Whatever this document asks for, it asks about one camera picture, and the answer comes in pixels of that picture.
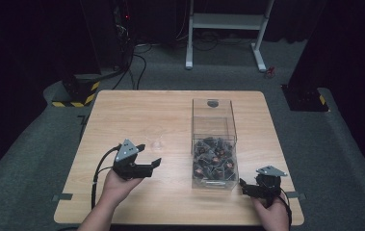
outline gray carpet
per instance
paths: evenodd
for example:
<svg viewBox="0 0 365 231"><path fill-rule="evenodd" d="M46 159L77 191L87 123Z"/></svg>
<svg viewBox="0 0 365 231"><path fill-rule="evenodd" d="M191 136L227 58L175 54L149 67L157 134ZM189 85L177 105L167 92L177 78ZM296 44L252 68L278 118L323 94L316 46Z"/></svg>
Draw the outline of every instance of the gray carpet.
<svg viewBox="0 0 365 231"><path fill-rule="evenodd" d="M273 79L255 67L246 40L218 45L210 51L194 50L194 68L186 70L185 48L138 47L147 67L141 90L260 90L267 99L274 126L291 171L305 223L293 230L365 230L365 159L337 110L331 93L319 89L328 113L292 112L280 85L287 84L305 42L263 42L267 66L275 66ZM196 43L206 49L209 43ZM131 66L137 81L143 62ZM103 80L98 90L109 90L119 76ZM44 91L50 102L58 85ZM118 90L131 90L125 75ZM64 187L82 133L86 108L55 108L44 112L20 135L0 162L0 230L59 230L76 224L57 224L57 202Z"/></svg>

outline hand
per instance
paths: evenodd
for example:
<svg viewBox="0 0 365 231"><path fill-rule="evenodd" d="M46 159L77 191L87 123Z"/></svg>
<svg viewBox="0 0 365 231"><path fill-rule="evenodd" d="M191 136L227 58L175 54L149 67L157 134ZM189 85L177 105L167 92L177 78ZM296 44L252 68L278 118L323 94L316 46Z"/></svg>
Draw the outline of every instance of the hand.
<svg viewBox="0 0 365 231"><path fill-rule="evenodd" d="M254 209L261 219L263 227L267 231L289 230L287 211L285 205L280 199L275 198L272 206L267 209L257 198L252 197L251 201L253 202Z"/></svg>
<svg viewBox="0 0 365 231"><path fill-rule="evenodd" d="M110 169L104 182L104 188L100 200L116 207L142 181L143 178L124 180Z"/></svg>

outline white desk frame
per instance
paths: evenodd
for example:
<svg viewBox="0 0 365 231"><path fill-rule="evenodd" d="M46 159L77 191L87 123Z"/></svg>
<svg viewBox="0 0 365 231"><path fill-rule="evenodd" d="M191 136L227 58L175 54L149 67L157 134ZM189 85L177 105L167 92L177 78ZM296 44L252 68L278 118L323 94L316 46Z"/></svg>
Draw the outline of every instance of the white desk frame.
<svg viewBox="0 0 365 231"><path fill-rule="evenodd" d="M260 44L269 22L274 0L269 0L267 9L262 15L194 13L194 0L191 0L189 17L188 47L186 52L186 68L194 67L193 33L194 28L256 30L259 31L257 41L251 44L259 71L265 72L266 66L260 53Z"/></svg>

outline wooden tabletop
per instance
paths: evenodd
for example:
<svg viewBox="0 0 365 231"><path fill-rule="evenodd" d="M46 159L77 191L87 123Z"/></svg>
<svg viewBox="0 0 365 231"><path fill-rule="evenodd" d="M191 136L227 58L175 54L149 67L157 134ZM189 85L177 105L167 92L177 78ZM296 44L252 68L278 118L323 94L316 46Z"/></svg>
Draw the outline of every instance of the wooden tabletop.
<svg viewBox="0 0 365 231"><path fill-rule="evenodd" d="M240 178L254 185L260 167L274 166L289 176L281 178L281 188L293 192L294 186L274 129L272 118L259 91L215 90L103 90L96 98L83 138L65 183L55 213L58 223L81 223L91 210L91 184L102 156L129 139L135 145L147 143L148 126L162 127L163 147L149 145L140 152L137 164L162 163L152 177L145 178L117 207L112 223L259 225L249 196L241 187L233 191L193 190L191 155L192 102L194 98L230 99L236 133L236 155ZM102 167L113 164L112 153ZM106 171L99 175L97 200ZM293 225L304 217L296 198L290 199Z"/></svg>

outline clear container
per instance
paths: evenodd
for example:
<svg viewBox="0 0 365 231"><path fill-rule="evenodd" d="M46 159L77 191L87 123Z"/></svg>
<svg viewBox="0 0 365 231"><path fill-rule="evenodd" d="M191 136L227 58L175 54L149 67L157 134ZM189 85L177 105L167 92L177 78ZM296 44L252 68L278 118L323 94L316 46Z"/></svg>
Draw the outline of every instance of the clear container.
<svg viewBox="0 0 365 231"><path fill-rule="evenodd" d="M193 100L192 188L232 190L237 185L236 140L231 100Z"/></svg>

